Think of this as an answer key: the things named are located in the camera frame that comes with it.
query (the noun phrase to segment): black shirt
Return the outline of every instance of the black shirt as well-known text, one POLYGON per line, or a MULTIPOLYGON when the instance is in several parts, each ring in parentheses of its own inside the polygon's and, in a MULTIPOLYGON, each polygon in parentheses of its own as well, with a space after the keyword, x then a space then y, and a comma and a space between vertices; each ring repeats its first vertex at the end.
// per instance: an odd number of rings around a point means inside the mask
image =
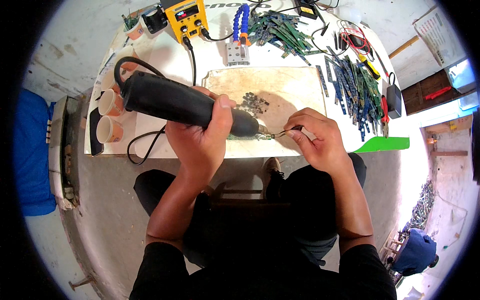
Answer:
POLYGON ((189 276, 180 250, 154 242, 145 248, 130 299, 396 299, 396 290, 372 245, 347 250, 339 273, 300 252, 257 249, 189 276))

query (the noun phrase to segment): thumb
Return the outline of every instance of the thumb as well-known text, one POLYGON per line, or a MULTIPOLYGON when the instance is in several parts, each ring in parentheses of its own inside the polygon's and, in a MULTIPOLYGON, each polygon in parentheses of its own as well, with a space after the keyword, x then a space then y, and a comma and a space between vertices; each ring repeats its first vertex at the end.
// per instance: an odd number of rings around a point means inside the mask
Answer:
POLYGON ((285 134, 297 143, 305 157, 313 153, 313 143, 303 132, 300 130, 287 130, 285 134))
POLYGON ((232 128, 231 102, 227 95, 220 95, 213 104, 212 120, 205 134, 210 138, 226 140, 232 128))

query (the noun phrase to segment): work table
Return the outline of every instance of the work table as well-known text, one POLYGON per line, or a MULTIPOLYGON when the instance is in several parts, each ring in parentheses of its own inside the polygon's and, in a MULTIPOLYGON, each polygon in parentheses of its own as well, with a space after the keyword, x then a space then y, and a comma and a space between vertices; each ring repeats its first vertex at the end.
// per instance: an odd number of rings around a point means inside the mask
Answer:
MULTIPOLYGON (((231 33, 231 28, 233 24, 233 16, 240 6, 240 3, 229 3, 230 7, 220 5, 212 5, 210 3, 213 1, 205 1, 206 14, 209 25, 209 33, 212 38, 222 38, 231 33)), ((271 8, 257 8, 256 11, 262 12, 266 10, 281 10, 289 7, 295 6, 294 2, 290 1, 278 1, 272 0, 265 4, 271 6, 271 8)), ((291 10, 288 12, 290 15, 296 15, 296 10, 291 10)), ((330 23, 328 30, 324 36, 320 35, 320 32, 316 33, 315 43, 322 49, 325 49, 326 46, 330 46, 334 49, 334 39, 332 36, 333 31, 338 33, 339 27, 337 25, 338 18, 332 14, 323 12, 322 16, 326 23, 330 23)), ((314 30, 323 26, 322 21, 319 19, 312 20, 309 18, 302 17, 302 22, 308 23, 308 25, 299 24, 298 30, 310 35, 314 30)), ((160 30, 156 34, 150 34, 146 29, 146 26, 143 24, 145 33, 137 40, 129 40, 127 45, 132 45, 138 54, 139 58, 148 62, 150 65, 157 68, 161 71, 167 78, 178 81, 182 84, 192 85, 192 63, 190 59, 190 54, 186 47, 182 44, 179 44, 172 32, 171 27, 168 25, 166 28, 160 30)), ((380 58, 382 59, 386 69, 389 72, 394 72, 392 64, 388 58, 381 41, 378 36, 366 26, 360 25, 362 30, 365 33, 365 36, 376 50, 380 58)), ((118 29, 115 37, 113 38, 110 48, 114 49, 116 52, 120 50, 125 43, 126 36, 123 32, 123 25, 118 29)), ((233 66, 226 67, 225 63, 227 61, 227 53, 225 50, 225 44, 230 42, 231 38, 220 41, 220 42, 211 42, 207 41, 202 36, 196 36, 191 39, 193 50, 196 58, 197 66, 197 85, 201 83, 205 84, 205 78, 210 71, 213 70, 223 70, 223 69, 234 69, 234 68, 249 68, 249 67, 306 67, 315 69, 315 65, 319 65, 322 68, 324 76, 326 76, 324 56, 325 54, 315 54, 307 56, 307 60, 312 64, 309 67, 302 59, 297 56, 288 55, 286 58, 282 58, 282 51, 273 45, 266 44, 262 47, 253 44, 249 47, 250 54, 250 65, 249 66, 233 66)), ((105 54, 104 60, 100 65, 99 71, 103 68, 106 61, 111 55, 111 51, 108 51, 105 54)), ((349 55, 350 59, 353 61, 357 57, 355 52, 352 49, 348 49, 344 54, 340 56, 343 58, 344 55, 349 55)), ((375 60, 372 63, 373 66, 379 71, 383 80, 388 82, 388 78, 382 72, 382 67, 380 62, 374 55, 375 60)), ((105 69, 111 68, 112 63, 107 64, 105 69)), ((103 70, 97 77, 97 80, 94 85, 92 96, 90 99, 88 114, 98 106, 98 101, 95 101, 100 96, 100 82, 102 79, 105 70, 103 70)), ((383 80, 379 81, 379 91, 382 93, 383 80)), ((231 84, 245 84, 245 82, 240 83, 236 81, 236 78, 231 78, 231 84)), ((334 103, 335 99, 335 89, 332 83, 326 82, 327 89, 330 96, 325 97, 322 93, 321 88, 318 88, 318 92, 315 95, 315 100, 320 103, 317 110, 322 110, 321 101, 324 101, 324 111, 327 117, 334 119, 340 128, 342 133, 342 139, 344 147, 348 152, 369 152, 369 151, 381 151, 381 150, 398 150, 405 149, 409 147, 409 138, 408 132, 406 131, 405 124, 405 105, 402 100, 402 117, 390 120, 389 122, 389 138, 385 139, 381 135, 380 126, 379 135, 375 136, 371 130, 370 133, 366 133, 365 141, 362 142, 360 138, 360 133, 356 125, 352 124, 352 120, 349 118, 348 114, 343 115, 340 105, 334 103)), ((320 87, 319 78, 315 78, 315 87, 320 87)), ((234 99, 238 103, 241 102, 241 99, 234 99)), ((295 110, 302 109, 303 107, 311 106, 309 102, 304 102, 303 104, 294 103, 295 110)), ((284 118, 284 122, 287 121, 288 116, 281 116, 284 118)), ((114 117, 115 120, 122 123, 123 125, 123 138, 120 142, 117 143, 107 143, 104 144, 104 152, 101 155, 124 155, 127 150, 128 143, 135 137, 140 134, 158 131, 165 124, 164 120, 147 116, 137 112, 125 112, 119 117, 114 117)), ((90 154, 90 134, 89 134, 89 120, 87 120, 87 128, 85 131, 85 143, 84 143, 84 153, 90 154)), ((146 153, 146 150, 150 146, 154 135, 147 136, 142 138, 134 143, 130 149, 131 154, 137 154, 139 157, 143 157, 146 153)), ((234 157, 264 157, 264 156, 297 156, 301 155, 296 145, 290 145, 289 143, 281 143, 280 140, 271 140, 271 141, 227 141, 227 153, 226 158, 234 157), (257 147, 259 143, 269 143, 268 151, 249 151, 247 145, 252 145, 257 147)), ((152 153, 149 158, 174 158, 175 153, 171 150, 168 145, 167 138, 162 134, 156 142, 152 153)))

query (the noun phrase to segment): metal block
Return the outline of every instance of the metal block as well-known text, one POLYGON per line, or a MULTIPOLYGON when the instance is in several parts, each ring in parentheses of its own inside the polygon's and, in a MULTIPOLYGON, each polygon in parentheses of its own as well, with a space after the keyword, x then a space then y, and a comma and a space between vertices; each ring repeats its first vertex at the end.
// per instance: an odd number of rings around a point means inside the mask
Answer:
POLYGON ((227 52, 227 66, 250 64, 250 55, 248 54, 247 46, 239 46, 238 43, 227 43, 225 50, 227 52))

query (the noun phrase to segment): hand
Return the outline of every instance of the hand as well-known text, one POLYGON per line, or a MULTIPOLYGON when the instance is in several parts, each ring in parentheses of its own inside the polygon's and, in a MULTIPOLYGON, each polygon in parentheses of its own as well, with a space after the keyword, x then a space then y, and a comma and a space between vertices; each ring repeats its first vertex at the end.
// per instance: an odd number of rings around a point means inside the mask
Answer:
POLYGON ((342 136, 336 122, 316 110, 304 108, 290 116, 283 127, 286 135, 300 147, 305 159, 317 170, 325 171, 330 176, 353 168, 352 161, 343 147, 342 136), (316 139, 311 141, 299 130, 289 130, 303 125, 316 139))
POLYGON ((208 128, 203 130, 199 126, 167 121, 165 133, 180 160, 182 174, 188 180, 207 185, 225 156, 226 140, 233 122, 231 108, 236 103, 225 94, 217 95, 199 86, 192 88, 215 100, 208 128))

